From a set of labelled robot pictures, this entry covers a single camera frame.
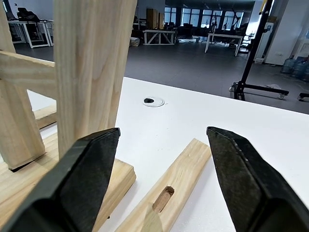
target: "wood grain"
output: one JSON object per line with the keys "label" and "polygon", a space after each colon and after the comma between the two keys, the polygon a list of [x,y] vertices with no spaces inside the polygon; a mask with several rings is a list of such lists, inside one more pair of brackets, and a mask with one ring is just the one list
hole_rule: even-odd
{"label": "wood grain", "polygon": [[57,106],[56,104],[52,104],[43,109],[33,111],[35,120],[39,129],[49,126],[57,121]]}
{"label": "wood grain", "polygon": [[114,126],[136,2],[55,1],[60,156],[76,139]]}
{"label": "wood grain", "polygon": [[[16,173],[0,163],[0,228],[22,203],[38,181],[58,162],[57,134],[44,139],[46,154]],[[107,217],[122,200],[136,179],[134,168],[115,159],[110,184],[98,214],[93,231],[103,225]]]}
{"label": "wood grain", "polygon": [[210,156],[210,148],[193,139],[116,231],[168,232]]}
{"label": "wood grain", "polygon": [[56,99],[55,63],[0,51],[2,80]]}
{"label": "wood grain", "polygon": [[[8,22],[0,7],[0,50],[14,53]],[[0,72],[0,79],[5,78]],[[10,169],[45,153],[25,89],[0,80],[0,153]]]}

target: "gray floor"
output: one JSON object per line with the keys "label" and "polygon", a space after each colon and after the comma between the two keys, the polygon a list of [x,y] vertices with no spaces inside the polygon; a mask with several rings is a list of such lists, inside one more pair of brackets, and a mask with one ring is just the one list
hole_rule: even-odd
{"label": "gray floor", "polygon": [[[16,44],[16,52],[53,61],[53,48],[30,49]],[[229,87],[241,79],[247,55],[234,57],[234,51],[211,45],[204,54],[204,43],[186,43],[175,46],[130,47],[125,76],[189,89],[198,92],[230,97]],[[278,99],[278,94],[246,90],[246,101],[309,114],[309,102],[300,102],[300,92],[309,93],[309,83],[295,80],[280,73],[280,67],[254,64],[248,81],[253,85],[278,85],[289,90],[289,96]]]}

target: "white table frame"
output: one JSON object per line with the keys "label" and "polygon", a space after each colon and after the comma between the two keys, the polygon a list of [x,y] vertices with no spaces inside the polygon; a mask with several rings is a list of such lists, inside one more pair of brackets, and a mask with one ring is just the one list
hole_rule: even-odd
{"label": "white table frame", "polygon": [[[47,47],[47,46],[50,47],[51,46],[50,45],[50,40],[48,38],[47,31],[46,31],[46,26],[45,26],[44,23],[41,23],[41,22],[39,22],[39,23],[36,23],[36,22],[21,22],[21,21],[9,21],[8,23],[9,24],[13,24],[13,25],[18,25],[19,27],[22,27],[23,32],[24,32],[24,34],[26,36],[26,41],[29,43],[30,48]],[[38,24],[37,31],[38,31],[39,41],[44,41],[42,33],[41,33],[41,29],[40,29],[40,25],[41,25],[42,28],[43,28],[44,34],[46,36],[47,43],[46,44],[40,44],[40,45],[33,45],[32,42],[34,42],[34,41],[31,41],[28,29],[27,29],[27,24]]]}
{"label": "white table frame", "polygon": [[51,45],[51,46],[54,46],[54,43],[53,43],[52,37],[51,37],[51,35],[50,35],[49,29],[48,29],[48,27],[47,27],[47,25],[46,25],[46,24],[51,24],[51,25],[53,25],[54,22],[53,22],[53,21],[45,21],[45,22],[41,22],[41,23],[43,23],[44,26],[45,26],[45,28],[46,28],[46,32],[47,32],[47,36],[48,36],[50,45]]}
{"label": "white table frame", "polygon": [[240,36],[240,35],[224,35],[224,34],[213,34],[213,33],[209,33],[209,34],[208,34],[208,38],[207,38],[206,47],[205,47],[205,53],[208,51],[209,43],[210,43],[211,37],[212,37],[212,39],[213,39],[215,36],[218,36],[218,37],[227,37],[227,38],[232,38],[232,39],[239,39],[239,42],[238,42],[238,45],[237,45],[237,48],[236,48],[236,51],[235,51],[235,56],[237,56],[237,54],[238,54],[238,52],[239,52],[239,49],[240,49],[241,42],[242,42],[242,40],[243,40],[243,36]]}
{"label": "white table frame", "polygon": [[23,29],[20,27],[20,24],[12,24],[12,26],[14,27],[17,35],[20,37],[20,41],[13,41],[13,43],[15,44],[20,44],[20,43],[27,43],[25,35],[23,33]]}
{"label": "white table frame", "polygon": [[[174,43],[174,31],[171,30],[144,30],[144,39],[145,43],[144,45],[175,45]],[[154,33],[154,35],[151,37],[151,39],[147,42],[147,33]],[[164,36],[166,41],[168,43],[161,43],[161,35]],[[159,36],[159,43],[151,43],[156,36]]]}

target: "rectangular slot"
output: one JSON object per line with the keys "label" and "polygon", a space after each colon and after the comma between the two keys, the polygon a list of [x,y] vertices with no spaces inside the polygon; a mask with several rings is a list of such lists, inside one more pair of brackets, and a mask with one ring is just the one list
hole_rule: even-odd
{"label": "rectangular slot", "polygon": [[174,194],[175,190],[171,186],[166,186],[165,189],[160,193],[159,197],[153,204],[153,210],[156,213],[161,213],[165,205],[169,202],[170,198]]}

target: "caster wheel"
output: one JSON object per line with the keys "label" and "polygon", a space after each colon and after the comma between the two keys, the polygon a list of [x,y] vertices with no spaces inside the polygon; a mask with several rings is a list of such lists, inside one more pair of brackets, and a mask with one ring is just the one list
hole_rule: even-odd
{"label": "caster wheel", "polygon": [[228,89],[228,91],[230,91],[230,92],[234,92],[234,90],[235,90],[234,85],[232,85],[232,86]]}

